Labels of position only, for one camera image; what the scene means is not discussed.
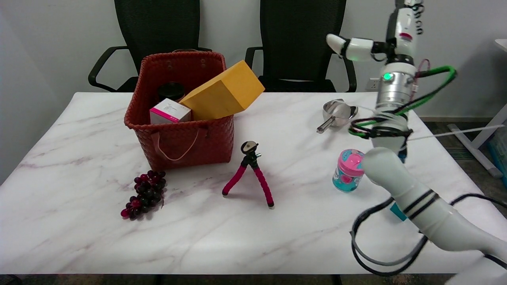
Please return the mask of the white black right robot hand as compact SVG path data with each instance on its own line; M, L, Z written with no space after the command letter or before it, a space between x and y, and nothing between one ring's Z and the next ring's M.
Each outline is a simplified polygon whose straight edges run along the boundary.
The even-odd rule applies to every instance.
M397 0L391 13L383 42L369 38L342 38L328 34L328 46L340 57L351 61L385 61L414 64L417 38L423 34L421 16L423 0Z

